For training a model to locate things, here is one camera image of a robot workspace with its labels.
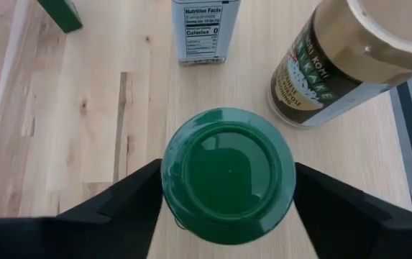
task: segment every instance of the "nutrition label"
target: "nutrition label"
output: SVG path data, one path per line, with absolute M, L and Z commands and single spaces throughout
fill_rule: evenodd
M 222 6 L 185 8 L 186 56 L 214 56 L 219 41 Z

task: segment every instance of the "dark green object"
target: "dark green object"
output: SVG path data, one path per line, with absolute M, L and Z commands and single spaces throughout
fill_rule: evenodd
M 186 122 L 162 160 L 162 187 L 176 220 L 224 245 L 256 240 L 283 219 L 295 165 L 279 131 L 240 109 L 213 109 Z
M 70 0 L 38 0 L 64 33 L 81 29 L 83 24 L 75 5 Z

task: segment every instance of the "light wood grain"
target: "light wood grain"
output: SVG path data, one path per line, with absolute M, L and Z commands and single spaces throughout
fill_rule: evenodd
M 388 94 L 315 129 L 267 107 L 270 77 L 317 0 L 243 1 L 225 64 L 181 68 L 169 0 L 75 0 L 65 36 L 33 0 L 0 108 L 0 217 L 54 215 L 154 158 L 195 114 L 218 106 L 272 122 L 297 161 L 411 209 Z M 163 204 L 149 258 L 315 258 L 294 206 L 269 235 L 213 245 Z

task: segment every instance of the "white carton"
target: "white carton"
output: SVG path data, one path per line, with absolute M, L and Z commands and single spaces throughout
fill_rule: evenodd
M 181 65 L 223 63 L 241 0 L 172 0 Z

